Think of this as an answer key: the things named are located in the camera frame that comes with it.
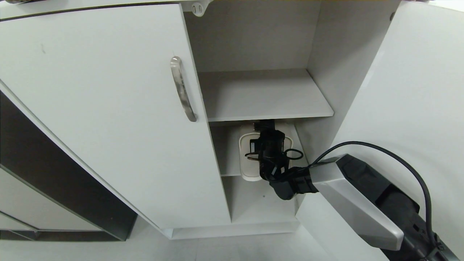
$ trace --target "open cabinet door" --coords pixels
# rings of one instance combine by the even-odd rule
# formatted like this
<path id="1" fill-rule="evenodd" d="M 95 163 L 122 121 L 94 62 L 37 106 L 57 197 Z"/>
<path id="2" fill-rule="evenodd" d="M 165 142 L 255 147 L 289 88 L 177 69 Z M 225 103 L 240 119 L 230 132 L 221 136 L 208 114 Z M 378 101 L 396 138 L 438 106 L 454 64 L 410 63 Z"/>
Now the open cabinet door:
<path id="1" fill-rule="evenodd" d="M 464 13 L 401 3 L 332 145 L 360 140 L 409 162 L 432 196 L 433 229 L 464 259 Z M 347 146 L 417 201 L 419 184 L 402 165 L 370 148 Z M 306 195 L 298 220 L 336 259 L 387 260 L 358 237 L 320 194 Z"/>
<path id="2" fill-rule="evenodd" d="M 134 211 L 160 228 L 231 222 L 180 4 L 7 20 L 0 35 L 0 90 Z"/>

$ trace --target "black cable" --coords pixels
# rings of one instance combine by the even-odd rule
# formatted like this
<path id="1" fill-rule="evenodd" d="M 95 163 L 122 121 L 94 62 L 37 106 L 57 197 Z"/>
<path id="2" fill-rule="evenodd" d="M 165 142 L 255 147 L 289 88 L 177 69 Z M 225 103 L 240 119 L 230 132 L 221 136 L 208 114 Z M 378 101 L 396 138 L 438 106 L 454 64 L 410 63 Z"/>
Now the black cable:
<path id="1" fill-rule="evenodd" d="M 398 162 L 400 162 L 403 166 L 405 166 L 414 175 L 414 177 L 417 179 L 417 181 L 419 182 L 419 184 L 420 184 L 420 186 L 421 186 L 421 188 L 422 188 L 422 190 L 424 192 L 424 198 L 425 198 L 425 226 L 426 226 L 426 230 L 427 230 L 427 235 L 429 237 L 430 243 L 436 248 L 438 244 L 437 244 L 437 241 L 435 239 L 435 233 L 432 230 L 432 199 L 430 198 L 429 189 L 427 188 L 427 185 L 426 185 L 424 179 L 419 175 L 419 173 L 409 163 L 407 163 L 404 159 L 402 159 L 398 155 L 394 154 L 393 152 L 391 152 L 391 151 L 389 151 L 387 149 L 384 149 L 384 148 L 382 148 L 380 146 L 377 146 L 377 145 L 374 145 L 374 144 L 371 144 L 371 143 L 362 142 L 362 141 L 347 141 L 347 142 L 343 142 L 343 143 L 340 143 L 338 145 L 335 145 L 332 148 L 326 150 L 313 163 L 308 165 L 306 168 L 310 168 L 311 166 L 318 163 L 322 158 L 324 158 L 327 154 L 329 154 L 333 150 L 338 149 L 338 148 L 340 148 L 342 146 L 345 146 L 345 145 L 362 145 L 362 146 L 366 146 L 366 147 L 370 147 L 370 148 L 379 150 L 379 151 L 389 155 L 390 157 L 396 159 Z"/>

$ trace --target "metal door handle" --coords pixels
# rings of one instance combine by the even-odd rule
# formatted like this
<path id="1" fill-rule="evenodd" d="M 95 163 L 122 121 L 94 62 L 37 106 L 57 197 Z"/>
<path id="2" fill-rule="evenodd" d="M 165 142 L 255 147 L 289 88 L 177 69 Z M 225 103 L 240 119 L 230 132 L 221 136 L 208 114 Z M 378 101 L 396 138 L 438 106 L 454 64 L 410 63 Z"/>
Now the metal door handle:
<path id="1" fill-rule="evenodd" d="M 179 95 L 180 103 L 184 108 L 185 114 L 187 114 L 187 118 L 191 122 L 196 122 L 197 117 L 195 113 L 193 113 L 192 106 L 190 105 L 190 100 L 188 99 L 187 91 L 185 90 L 184 78 L 182 77 L 182 70 L 180 69 L 181 64 L 182 61 L 179 57 L 172 57 L 171 71 L 173 73 L 175 87 L 177 89 L 177 94 Z"/>

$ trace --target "white floor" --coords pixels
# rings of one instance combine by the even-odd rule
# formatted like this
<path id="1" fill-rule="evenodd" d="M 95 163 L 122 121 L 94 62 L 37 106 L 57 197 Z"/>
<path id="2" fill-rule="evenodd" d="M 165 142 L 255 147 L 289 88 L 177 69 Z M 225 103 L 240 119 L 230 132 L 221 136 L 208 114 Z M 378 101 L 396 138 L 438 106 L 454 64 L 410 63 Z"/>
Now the white floor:
<path id="1" fill-rule="evenodd" d="M 170 241 L 143 219 L 126 242 L 0 241 L 1 261 L 332 261 L 303 228 L 291 234 Z"/>

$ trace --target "metal bracket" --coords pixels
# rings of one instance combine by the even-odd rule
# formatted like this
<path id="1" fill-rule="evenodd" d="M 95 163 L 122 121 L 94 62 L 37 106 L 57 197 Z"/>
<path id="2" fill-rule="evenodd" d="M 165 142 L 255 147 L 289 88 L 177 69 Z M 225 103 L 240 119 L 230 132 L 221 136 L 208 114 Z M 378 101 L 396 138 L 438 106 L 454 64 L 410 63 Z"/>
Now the metal bracket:
<path id="1" fill-rule="evenodd" d="M 202 17 L 209 3 L 212 1 L 213 0 L 183 1 L 180 4 L 184 12 L 192 12 L 194 15 Z"/>

